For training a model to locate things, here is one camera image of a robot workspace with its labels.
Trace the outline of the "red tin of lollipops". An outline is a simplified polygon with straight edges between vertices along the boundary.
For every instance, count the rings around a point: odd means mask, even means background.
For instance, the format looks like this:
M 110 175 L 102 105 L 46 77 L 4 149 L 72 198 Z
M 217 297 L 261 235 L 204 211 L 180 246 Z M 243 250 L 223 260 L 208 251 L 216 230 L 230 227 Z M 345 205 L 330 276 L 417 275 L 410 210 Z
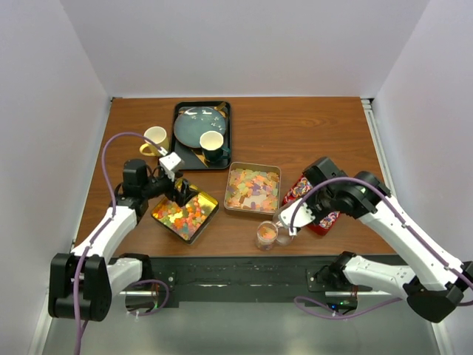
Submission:
M 309 192 L 313 186 L 310 182 L 302 175 L 291 187 L 291 189 L 285 194 L 282 199 L 282 205 L 286 205 L 293 200 L 296 200 L 300 197 L 303 197 L 307 192 Z M 307 229 L 311 230 L 313 233 L 317 234 L 320 237 L 325 236 L 331 228 L 336 224 L 340 216 L 339 212 L 331 212 L 326 217 L 324 217 L 319 223 L 311 223 L 306 226 Z

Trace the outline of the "gold tin of star candies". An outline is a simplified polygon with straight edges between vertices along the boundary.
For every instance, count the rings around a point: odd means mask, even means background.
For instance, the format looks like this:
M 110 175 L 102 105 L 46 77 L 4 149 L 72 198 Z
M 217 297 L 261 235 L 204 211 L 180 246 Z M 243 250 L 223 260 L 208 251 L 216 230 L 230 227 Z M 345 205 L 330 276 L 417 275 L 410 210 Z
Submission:
M 163 197 L 151 211 L 158 224 L 187 245 L 198 239 L 219 210 L 214 197 L 192 183 L 189 188 L 194 195 L 184 206 Z

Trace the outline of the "clear plastic scoop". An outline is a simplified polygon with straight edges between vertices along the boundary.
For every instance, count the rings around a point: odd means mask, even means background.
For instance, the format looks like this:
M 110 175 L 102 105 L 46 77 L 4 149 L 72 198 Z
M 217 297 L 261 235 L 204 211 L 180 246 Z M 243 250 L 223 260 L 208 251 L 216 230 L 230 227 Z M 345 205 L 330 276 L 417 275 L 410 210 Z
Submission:
M 287 228 L 290 225 L 294 208 L 291 206 L 283 206 L 273 215 L 273 222 L 278 226 Z

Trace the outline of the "clear glass lid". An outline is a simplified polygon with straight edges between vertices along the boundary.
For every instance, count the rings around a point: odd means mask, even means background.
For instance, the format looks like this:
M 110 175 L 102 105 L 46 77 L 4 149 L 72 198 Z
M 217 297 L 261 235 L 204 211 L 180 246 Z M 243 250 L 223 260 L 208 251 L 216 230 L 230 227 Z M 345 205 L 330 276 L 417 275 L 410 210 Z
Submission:
M 276 243 L 280 246 L 287 246 L 293 242 L 293 235 L 290 234 L 288 229 L 280 228 L 278 229 L 278 236 L 276 238 Z

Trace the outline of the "glass goblet jar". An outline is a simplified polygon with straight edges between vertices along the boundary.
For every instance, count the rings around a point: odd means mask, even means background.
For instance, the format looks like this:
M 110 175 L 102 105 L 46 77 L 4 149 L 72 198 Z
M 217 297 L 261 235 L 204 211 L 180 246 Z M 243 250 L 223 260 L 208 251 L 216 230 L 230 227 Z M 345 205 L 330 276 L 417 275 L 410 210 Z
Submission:
M 256 230 L 256 247 L 262 251 L 271 250 L 277 237 L 277 225 L 271 221 L 264 221 Z

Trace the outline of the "silver tin of gummies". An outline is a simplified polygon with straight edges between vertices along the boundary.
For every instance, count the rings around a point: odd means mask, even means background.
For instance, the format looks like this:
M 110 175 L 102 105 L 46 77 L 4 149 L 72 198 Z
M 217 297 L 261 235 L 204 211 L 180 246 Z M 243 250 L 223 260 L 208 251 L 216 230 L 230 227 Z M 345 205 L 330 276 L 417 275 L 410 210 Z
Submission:
M 233 162 L 224 207 L 230 212 L 272 215 L 279 208 L 282 175 L 277 166 Z

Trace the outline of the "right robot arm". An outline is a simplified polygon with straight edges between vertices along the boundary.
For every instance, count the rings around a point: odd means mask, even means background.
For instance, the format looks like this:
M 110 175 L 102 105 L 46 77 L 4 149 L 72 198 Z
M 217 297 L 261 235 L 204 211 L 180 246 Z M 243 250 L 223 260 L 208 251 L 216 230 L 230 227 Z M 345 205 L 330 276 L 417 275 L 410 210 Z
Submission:
M 339 291 L 359 285 L 387 292 L 433 323 L 465 305 L 464 293 L 472 287 L 472 262 L 461 261 L 440 247 L 375 175 L 362 171 L 348 177 L 328 157 L 318 159 L 302 174 L 313 187 L 301 207 L 307 213 L 303 224 L 340 212 L 376 232 L 406 263 L 390 266 L 344 251 L 316 272 L 316 280 Z

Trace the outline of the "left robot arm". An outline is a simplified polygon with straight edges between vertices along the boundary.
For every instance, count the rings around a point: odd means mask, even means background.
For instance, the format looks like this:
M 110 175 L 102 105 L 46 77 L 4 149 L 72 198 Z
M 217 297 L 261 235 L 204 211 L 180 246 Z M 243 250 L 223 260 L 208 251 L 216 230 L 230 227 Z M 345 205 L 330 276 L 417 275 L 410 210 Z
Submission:
M 142 159 L 124 163 L 123 182 L 112 192 L 102 221 L 70 253 L 56 254 L 50 263 L 48 313 L 51 317 L 84 321 L 103 320 L 113 296 L 127 286 L 147 289 L 153 281 L 149 257 L 127 254 L 111 263 L 124 237 L 140 222 L 156 197 L 183 206 L 196 195 L 183 178 L 184 161 L 176 153 L 160 158 L 157 175 Z

